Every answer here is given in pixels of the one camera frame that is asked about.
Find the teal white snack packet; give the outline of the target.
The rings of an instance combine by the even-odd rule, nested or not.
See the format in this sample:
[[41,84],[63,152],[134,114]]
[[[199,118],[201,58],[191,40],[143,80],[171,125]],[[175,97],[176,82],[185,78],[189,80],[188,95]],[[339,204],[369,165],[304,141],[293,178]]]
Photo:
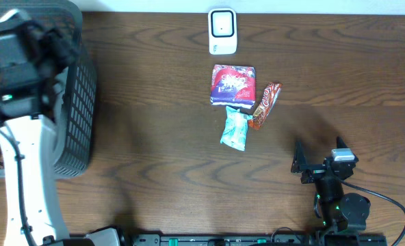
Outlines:
[[226,122],[220,143],[243,152],[246,149],[248,121],[251,119],[251,115],[227,106]]

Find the red chocolate bar wrapper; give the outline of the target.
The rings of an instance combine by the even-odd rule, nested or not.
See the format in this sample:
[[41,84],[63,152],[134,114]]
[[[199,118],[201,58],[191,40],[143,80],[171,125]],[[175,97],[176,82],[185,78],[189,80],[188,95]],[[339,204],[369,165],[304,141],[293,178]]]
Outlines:
[[266,118],[270,114],[278,95],[280,94],[282,83],[269,83],[263,91],[263,98],[252,115],[252,119],[248,120],[249,127],[259,130]]

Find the purple pink tissue pack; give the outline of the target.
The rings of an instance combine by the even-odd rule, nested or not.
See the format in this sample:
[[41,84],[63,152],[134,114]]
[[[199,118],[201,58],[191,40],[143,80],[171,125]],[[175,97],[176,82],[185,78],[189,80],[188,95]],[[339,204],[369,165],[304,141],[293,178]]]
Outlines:
[[256,100],[255,77],[252,66],[216,64],[212,70],[210,103],[251,109]]

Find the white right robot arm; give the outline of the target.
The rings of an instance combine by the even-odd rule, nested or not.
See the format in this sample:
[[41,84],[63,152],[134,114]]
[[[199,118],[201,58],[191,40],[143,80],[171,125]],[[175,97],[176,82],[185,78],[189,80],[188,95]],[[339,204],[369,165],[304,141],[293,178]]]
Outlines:
[[316,188],[315,215],[322,218],[326,228],[336,232],[363,231],[369,216],[371,202],[357,193],[345,193],[343,181],[354,174],[358,157],[342,138],[336,139],[332,149],[321,164],[310,164],[301,143],[295,143],[291,172],[300,174],[302,184]]

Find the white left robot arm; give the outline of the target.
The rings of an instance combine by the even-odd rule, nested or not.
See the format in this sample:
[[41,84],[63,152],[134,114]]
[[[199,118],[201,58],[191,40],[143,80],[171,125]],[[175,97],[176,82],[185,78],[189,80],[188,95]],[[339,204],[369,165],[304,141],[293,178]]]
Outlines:
[[20,9],[0,17],[0,148],[6,245],[63,245],[69,238],[53,169],[57,76],[77,59],[71,40]]

